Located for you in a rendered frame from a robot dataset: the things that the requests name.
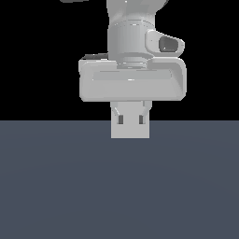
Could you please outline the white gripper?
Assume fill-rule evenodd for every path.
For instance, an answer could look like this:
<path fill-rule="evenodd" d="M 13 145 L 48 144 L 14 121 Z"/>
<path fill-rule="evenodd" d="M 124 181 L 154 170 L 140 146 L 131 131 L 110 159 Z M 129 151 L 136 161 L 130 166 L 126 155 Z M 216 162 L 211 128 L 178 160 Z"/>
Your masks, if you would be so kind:
<path fill-rule="evenodd" d="M 151 101 L 177 101 L 186 96 L 187 70 L 176 57 L 156 57 L 147 69 L 118 69 L 115 61 L 80 60 L 79 96 L 84 102 L 111 102 L 117 124 L 123 124 L 118 102 L 143 102 L 139 123 L 145 124 Z"/>

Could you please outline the white block charger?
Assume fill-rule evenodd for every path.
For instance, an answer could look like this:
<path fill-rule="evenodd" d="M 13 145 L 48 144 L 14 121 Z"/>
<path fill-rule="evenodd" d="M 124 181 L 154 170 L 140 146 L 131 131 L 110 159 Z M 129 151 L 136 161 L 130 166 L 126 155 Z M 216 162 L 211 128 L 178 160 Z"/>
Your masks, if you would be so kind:
<path fill-rule="evenodd" d="M 117 118 L 111 110 L 112 138 L 149 138 L 149 114 L 145 124 L 139 123 L 143 102 L 118 102 L 119 113 L 123 115 L 123 124 L 117 124 Z"/>

